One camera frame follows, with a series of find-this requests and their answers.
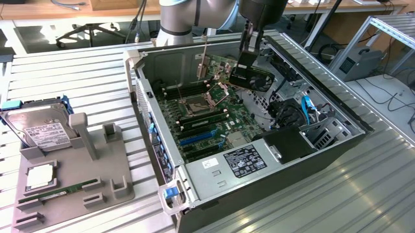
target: blue pcie slot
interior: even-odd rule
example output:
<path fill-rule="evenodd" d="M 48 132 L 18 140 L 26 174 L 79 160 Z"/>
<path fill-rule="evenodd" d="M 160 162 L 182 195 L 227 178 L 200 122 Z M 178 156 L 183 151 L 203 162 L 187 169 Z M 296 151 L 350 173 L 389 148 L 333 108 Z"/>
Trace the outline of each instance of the blue pcie slot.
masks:
<path fill-rule="evenodd" d="M 195 136 L 195 137 L 192 137 L 190 139 L 182 140 L 180 141 L 180 146 L 186 146 L 188 144 L 192 144 L 195 142 L 199 142 L 202 140 L 206 140 L 208 138 L 215 137 L 216 131 L 218 131 L 218 129 L 212 130 L 211 132 L 203 133 L 203 134 L 200 134 L 200 135 L 198 135 L 198 136 Z"/>

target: green circuit board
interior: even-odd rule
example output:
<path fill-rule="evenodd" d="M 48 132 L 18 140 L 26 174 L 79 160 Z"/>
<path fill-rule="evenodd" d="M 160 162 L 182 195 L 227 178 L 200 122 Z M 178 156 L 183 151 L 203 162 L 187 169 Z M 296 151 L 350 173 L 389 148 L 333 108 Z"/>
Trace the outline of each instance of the green circuit board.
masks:
<path fill-rule="evenodd" d="M 182 96 L 175 99 L 166 98 L 163 94 L 156 96 L 179 151 L 182 156 L 187 158 L 187 162 L 199 160 L 251 142 L 254 136 L 263 132 L 260 125 L 251 118 L 248 109 L 239 101 L 240 97 L 236 94 L 236 89 L 230 85 L 223 85 L 223 83 L 219 84 L 230 76 L 224 69 L 224 66 L 230 66 L 226 64 L 234 67 L 235 61 L 210 56 L 207 78 L 216 75 L 216 79 L 212 80 L 207 91 L 203 93 L 184 95 L 186 92 L 182 91 Z M 194 120 L 199 116 L 210 114 L 211 116 Z M 187 145 L 180 144 L 183 141 L 204 135 L 204 133 L 211 133 L 214 136 Z"/>

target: warning label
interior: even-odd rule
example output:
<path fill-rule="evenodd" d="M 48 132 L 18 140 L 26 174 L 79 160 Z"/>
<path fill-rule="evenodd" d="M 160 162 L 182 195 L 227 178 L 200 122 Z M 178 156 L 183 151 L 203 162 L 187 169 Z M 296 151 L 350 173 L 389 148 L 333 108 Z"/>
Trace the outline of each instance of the warning label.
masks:
<path fill-rule="evenodd" d="M 42 149 L 70 142 L 70 137 L 60 123 L 27 128 L 24 131 Z"/>
<path fill-rule="evenodd" d="M 267 167 L 266 162 L 258 154 L 252 145 L 234 150 L 223 155 L 238 178 L 250 175 L 251 173 Z"/>

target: hard drive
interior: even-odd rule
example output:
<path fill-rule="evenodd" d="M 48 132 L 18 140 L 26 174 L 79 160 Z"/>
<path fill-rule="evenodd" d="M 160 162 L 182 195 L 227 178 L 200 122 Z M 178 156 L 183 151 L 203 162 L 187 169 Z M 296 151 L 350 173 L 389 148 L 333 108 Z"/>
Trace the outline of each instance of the hard drive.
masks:
<path fill-rule="evenodd" d="M 70 147 L 70 140 L 78 137 L 70 127 L 71 111 L 68 101 L 60 98 L 26 103 L 14 100 L 3 104 L 0 118 L 26 147 L 52 151 Z"/>

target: office chair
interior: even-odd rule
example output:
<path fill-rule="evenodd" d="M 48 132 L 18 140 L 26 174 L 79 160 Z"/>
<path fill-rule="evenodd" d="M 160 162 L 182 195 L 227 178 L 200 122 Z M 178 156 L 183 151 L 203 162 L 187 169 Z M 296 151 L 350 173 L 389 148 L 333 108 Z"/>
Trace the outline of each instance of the office chair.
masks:
<path fill-rule="evenodd" d="M 78 26 L 76 24 L 72 24 L 72 28 L 74 30 L 68 33 L 66 33 L 63 36 L 60 36 L 59 38 L 56 38 L 56 46 L 60 47 L 60 48 L 64 48 L 66 47 L 66 44 L 63 42 L 60 42 L 62 39 L 64 38 L 70 38 L 71 35 L 76 34 L 76 33 L 80 33 L 83 31 L 87 31 L 88 30 L 88 35 L 90 35 L 90 47 L 94 47 L 94 30 L 99 30 L 102 31 L 103 33 L 107 33 L 107 34 L 111 34 L 111 35 L 115 35 L 116 37 L 122 38 L 123 39 L 123 42 L 126 41 L 126 36 L 122 34 L 122 33 L 118 33 L 118 32 L 114 32 L 114 31 L 110 31 L 108 29 L 106 28 L 102 28 L 100 25 L 103 23 L 87 23 L 86 25 L 83 26 Z M 116 27 L 114 26 L 114 24 L 111 23 L 110 27 L 112 29 L 116 29 Z"/>

